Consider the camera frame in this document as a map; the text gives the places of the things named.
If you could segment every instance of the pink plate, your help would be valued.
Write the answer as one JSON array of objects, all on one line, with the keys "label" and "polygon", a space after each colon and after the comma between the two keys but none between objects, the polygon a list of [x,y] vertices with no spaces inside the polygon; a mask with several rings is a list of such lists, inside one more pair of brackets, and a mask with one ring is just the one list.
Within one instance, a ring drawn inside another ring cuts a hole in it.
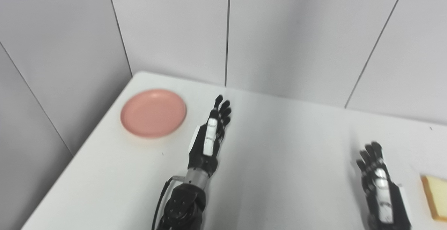
[{"label": "pink plate", "polygon": [[175,131],[185,116],[186,106],[180,96],[153,89],[129,99],[121,110],[121,123],[132,134],[158,138]]}]

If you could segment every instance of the robotic hand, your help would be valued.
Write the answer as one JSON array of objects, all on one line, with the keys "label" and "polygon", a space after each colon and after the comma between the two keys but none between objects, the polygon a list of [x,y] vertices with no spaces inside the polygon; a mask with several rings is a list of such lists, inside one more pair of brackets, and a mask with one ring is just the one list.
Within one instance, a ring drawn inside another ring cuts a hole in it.
[{"label": "robotic hand", "polygon": [[357,165],[362,171],[364,189],[370,211],[371,230],[410,230],[411,224],[399,187],[394,184],[383,161],[382,146],[372,142],[360,151]]},{"label": "robotic hand", "polygon": [[225,127],[230,122],[230,101],[227,100],[220,105],[222,100],[222,95],[216,98],[208,121],[198,130],[189,153],[186,177],[173,176],[164,185],[155,209],[152,230],[155,227],[161,200],[172,180],[182,181],[183,184],[173,189],[157,230],[200,230],[202,213],[206,206],[204,190],[208,179],[217,169],[217,153],[225,136]]}]

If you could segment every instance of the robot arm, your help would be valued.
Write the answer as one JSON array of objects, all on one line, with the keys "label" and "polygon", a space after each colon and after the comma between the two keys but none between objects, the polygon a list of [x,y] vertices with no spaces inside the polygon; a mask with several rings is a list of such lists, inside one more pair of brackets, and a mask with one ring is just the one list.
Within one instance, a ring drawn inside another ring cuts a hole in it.
[{"label": "robot arm", "polygon": [[184,178],[174,176],[163,187],[155,210],[152,230],[155,227],[161,200],[171,180],[183,181],[183,184],[173,189],[171,197],[164,207],[163,216],[157,229],[200,230],[202,213],[206,206],[204,190],[208,184],[208,179],[217,169],[217,153],[225,136],[225,127],[230,122],[230,102],[227,100],[220,105],[222,100],[222,95],[216,98],[214,109],[211,110],[208,121],[199,128],[189,153],[186,176]]},{"label": "robot arm", "polygon": [[382,146],[372,142],[360,151],[357,165],[362,171],[364,189],[370,211],[371,230],[409,230],[411,224],[399,187],[391,181],[383,161]]}]

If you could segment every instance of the gray wall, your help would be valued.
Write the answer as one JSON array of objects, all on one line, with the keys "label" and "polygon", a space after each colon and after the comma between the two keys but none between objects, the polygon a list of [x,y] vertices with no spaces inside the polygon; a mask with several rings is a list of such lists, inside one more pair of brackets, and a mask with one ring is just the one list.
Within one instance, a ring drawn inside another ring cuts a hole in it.
[{"label": "gray wall", "polygon": [[131,73],[110,0],[0,0],[0,42],[0,229],[17,230]]}]

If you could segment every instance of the white wall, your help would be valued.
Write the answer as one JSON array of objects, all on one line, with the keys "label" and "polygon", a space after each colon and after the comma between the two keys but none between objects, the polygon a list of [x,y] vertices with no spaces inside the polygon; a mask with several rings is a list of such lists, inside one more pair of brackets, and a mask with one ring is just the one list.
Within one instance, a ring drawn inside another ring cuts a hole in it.
[{"label": "white wall", "polygon": [[0,43],[0,229],[18,230],[131,73],[110,0],[0,0]]},{"label": "white wall", "polygon": [[223,85],[228,0],[113,0],[133,72]]},{"label": "white wall", "polygon": [[0,46],[0,229],[20,229],[71,158]]},{"label": "white wall", "polygon": [[396,0],[231,0],[228,86],[344,106]]},{"label": "white wall", "polygon": [[399,0],[348,105],[447,124],[447,1]]},{"label": "white wall", "polygon": [[0,0],[0,41],[74,154],[131,75],[110,0]]}]

